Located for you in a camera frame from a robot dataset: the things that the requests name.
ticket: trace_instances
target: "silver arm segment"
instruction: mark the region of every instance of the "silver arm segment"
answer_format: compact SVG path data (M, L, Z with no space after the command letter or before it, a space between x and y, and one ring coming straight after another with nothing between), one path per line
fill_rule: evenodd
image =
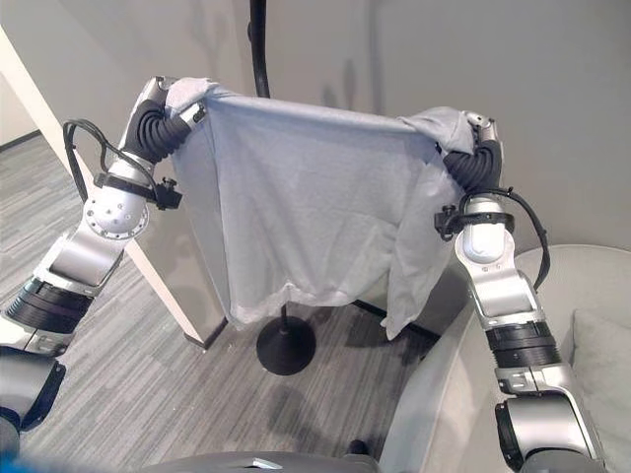
M486 124L486 139L497 140L495 127L488 131L491 120L467 116L474 126ZM464 215L502 212L493 196L481 195L468 201ZM503 223L470 224L458 234L455 250L498 364L498 385L515 396L496 407L509 466L519 470L534 453L562 449L602 467L602 447L574 373L558 355L532 284L515 266L513 236Z

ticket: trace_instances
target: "gray cloth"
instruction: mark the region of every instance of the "gray cloth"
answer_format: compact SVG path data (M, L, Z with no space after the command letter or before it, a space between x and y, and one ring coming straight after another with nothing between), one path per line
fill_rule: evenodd
M202 98L207 119L174 166L229 319L254 322L287 301L349 304L389 272L383 326L396 336L448 263L433 219L460 191L435 145L472 151L463 114L386 118L243 97L204 79L174 84L167 106Z

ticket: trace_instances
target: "gray carpet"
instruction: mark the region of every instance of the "gray carpet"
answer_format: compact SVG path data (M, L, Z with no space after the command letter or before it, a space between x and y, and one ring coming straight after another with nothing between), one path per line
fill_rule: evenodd
M0 305L81 218L73 183L43 138L0 154ZM278 449L340 455L351 439L379 457L401 390L431 347L405 331L386 341L355 306L290 305L318 341L312 363L281 377L255 356L260 325L228 327L206 352L125 258L60 361L68 368L48 419L23 455L128 470L193 454Z

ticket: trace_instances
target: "white wall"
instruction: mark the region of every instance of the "white wall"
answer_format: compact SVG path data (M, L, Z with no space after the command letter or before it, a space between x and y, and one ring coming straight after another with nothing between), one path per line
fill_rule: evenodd
M37 127L31 117L16 97L4 75L0 74L0 145L9 143L35 130Z

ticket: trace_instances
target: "chair cushion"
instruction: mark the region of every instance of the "chair cushion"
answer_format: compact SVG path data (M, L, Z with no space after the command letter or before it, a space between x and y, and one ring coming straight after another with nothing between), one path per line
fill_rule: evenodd
M631 471L631 312L611 316L607 310L576 310L574 343L574 372L606 466Z

